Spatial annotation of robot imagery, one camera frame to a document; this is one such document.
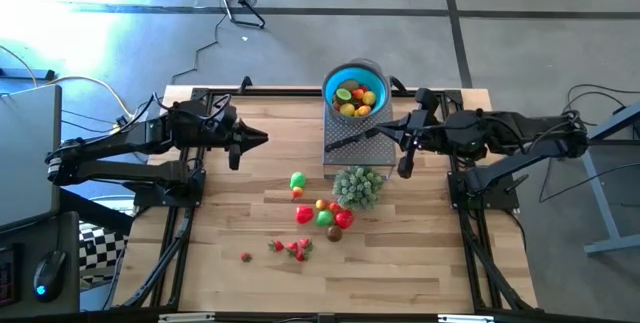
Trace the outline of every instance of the wooden tabletop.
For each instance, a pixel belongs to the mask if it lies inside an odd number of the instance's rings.
[[[188,100],[194,86],[168,86],[166,104]],[[463,89],[465,109],[491,110],[487,90]],[[381,201],[355,222],[338,243],[314,223],[298,225],[296,206],[332,199],[323,179],[322,100],[294,97],[233,97],[239,116],[269,134],[269,142],[228,168],[227,153],[205,155],[205,197],[196,211],[184,273],[181,311],[465,313],[472,311],[462,236],[449,208],[446,156],[416,153],[411,179],[393,176]],[[394,98],[398,119],[415,102]],[[152,157],[150,164],[178,159],[178,151]],[[290,200],[293,172],[308,177],[304,196]],[[115,304],[124,302],[158,260],[166,208],[136,219],[118,282]],[[503,212],[487,211],[496,265],[521,297],[536,305],[520,231]],[[309,261],[300,263],[267,244],[313,240]],[[253,255],[243,263],[242,252]],[[169,295],[173,263],[163,300]],[[486,275],[479,269],[483,297]]]

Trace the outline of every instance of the checkered cloth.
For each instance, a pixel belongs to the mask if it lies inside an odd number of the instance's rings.
[[[80,276],[89,286],[113,277],[128,238],[96,226],[80,229]]]

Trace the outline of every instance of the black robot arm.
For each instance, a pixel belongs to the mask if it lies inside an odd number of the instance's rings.
[[[419,108],[404,118],[376,128],[405,152],[398,175],[411,177],[416,150],[428,150],[477,161],[487,152],[505,154],[486,167],[465,173],[470,195],[490,188],[500,178],[548,157],[576,158],[587,148],[586,128],[577,111],[560,116],[527,118],[515,112],[460,111],[445,122],[435,117],[438,100],[428,89],[416,93]]]

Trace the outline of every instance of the concrete floor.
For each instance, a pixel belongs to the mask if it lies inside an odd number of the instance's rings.
[[[161,93],[172,74],[192,64],[195,49],[210,42],[219,15],[73,13],[56,1],[171,6],[218,6],[218,0],[0,0],[0,43],[29,64],[61,74],[88,74],[113,85],[129,107]],[[445,0],[258,0],[259,7],[446,9]],[[640,0],[457,0],[465,10],[637,11]],[[461,87],[447,17],[265,16],[267,29],[234,26],[219,31],[220,45],[200,56],[200,71],[176,84],[237,85],[250,75],[258,85],[319,85],[332,67],[357,56],[378,61],[408,86]],[[525,115],[560,112],[578,83],[640,89],[637,20],[462,19],[473,86],[488,88],[494,109]],[[0,54],[0,66],[17,66]],[[0,91],[29,88],[0,82]],[[102,119],[120,115],[106,91],[67,82],[63,108]],[[625,103],[640,96],[618,95]],[[602,97],[576,105],[586,120],[601,122],[616,109]],[[77,117],[65,119],[94,124]],[[90,136],[64,126],[63,137]],[[123,157],[134,161],[133,157]],[[541,308],[590,317],[640,320],[640,249],[593,258],[583,245],[606,231],[588,186],[544,204],[538,192],[546,162],[531,167],[518,188],[531,273]],[[618,172],[637,177],[639,171]],[[547,192],[584,178],[580,161],[554,164]],[[97,183],[75,187],[90,197],[126,194]],[[621,231],[640,233],[640,209],[616,207]]]

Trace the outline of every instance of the green toy fruit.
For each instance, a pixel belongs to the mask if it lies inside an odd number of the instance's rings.
[[[333,224],[333,213],[331,213],[330,210],[325,209],[318,212],[318,216],[316,217],[316,225],[328,226],[331,224]]]
[[[302,188],[305,184],[307,184],[307,177],[302,172],[295,172],[291,175],[291,183],[289,184],[289,188]]]
[[[338,90],[336,90],[336,98],[340,104],[349,103],[349,100],[351,100],[351,92],[344,88],[338,88]]]

